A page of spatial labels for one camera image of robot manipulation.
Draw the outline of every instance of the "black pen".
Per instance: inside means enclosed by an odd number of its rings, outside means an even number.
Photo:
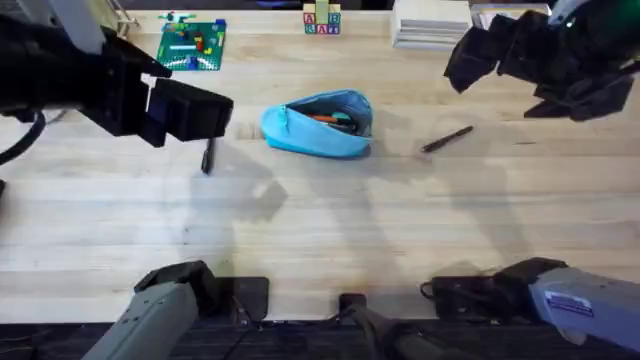
[[[464,136],[468,133],[471,132],[471,130],[473,130],[473,126],[467,126],[464,129],[458,130],[456,132],[454,132],[451,135],[447,135],[445,137],[443,137],[440,140],[436,140],[430,144],[427,144],[425,146],[422,147],[422,152],[423,153],[430,153],[430,152],[434,152],[438,149],[440,149],[441,147],[447,145],[447,143],[449,143],[451,140],[457,139],[461,136]]]

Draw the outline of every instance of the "alphabet block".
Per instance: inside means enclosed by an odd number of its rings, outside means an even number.
[[[316,14],[314,14],[314,13],[303,13],[302,16],[304,18],[304,23],[305,24],[315,24],[316,23]]]
[[[339,35],[340,34],[340,24],[329,24],[329,28],[327,29],[327,33],[329,35]]]
[[[316,24],[329,23],[329,0],[316,0]]]
[[[340,24],[340,13],[329,13],[329,24]]]
[[[316,24],[305,24],[304,32],[306,34],[315,34],[316,33]]]

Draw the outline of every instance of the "wooden block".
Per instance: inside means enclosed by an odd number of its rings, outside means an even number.
[[[329,13],[329,24],[340,24],[340,13]]]
[[[316,33],[316,24],[305,24],[304,25],[305,34],[315,34]]]
[[[316,4],[305,3],[304,5],[302,5],[302,12],[310,12],[315,14]]]
[[[327,30],[329,35],[340,35],[340,24],[329,24]]]
[[[316,24],[329,23],[329,0],[316,0]]]
[[[315,13],[302,13],[302,17],[304,18],[305,24],[315,24],[316,23],[316,14]]]

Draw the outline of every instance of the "blue pencil case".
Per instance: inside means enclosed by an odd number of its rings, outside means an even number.
[[[358,126],[354,135],[336,130],[305,114],[343,113]],[[274,148],[299,153],[354,157],[371,143],[373,110],[356,90],[335,90],[272,106],[262,115],[262,132]]]

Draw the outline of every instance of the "table surface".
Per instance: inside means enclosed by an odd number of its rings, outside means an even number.
[[[160,12],[135,12],[150,54]],[[148,271],[202,259],[217,275],[266,276],[270,319],[318,319],[363,292],[388,316],[432,314],[418,285],[532,256],[640,281],[640,98],[584,124],[530,120],[533,87],[491,76],[463,95],[448,54],[393,49],[388,13],[345,12],[337,37],[299,12],[225,18],[220,72],[174,78],[235,100],[216,167],[204,142],[113,138],[76,112],[0,169],[0,322],[113,321]],[[375,108],[368,157],[269,148],[269,105],[355,88]],[[421,145],[475,131],[432,155]],[[0,122],[9,146],[26,125]]]

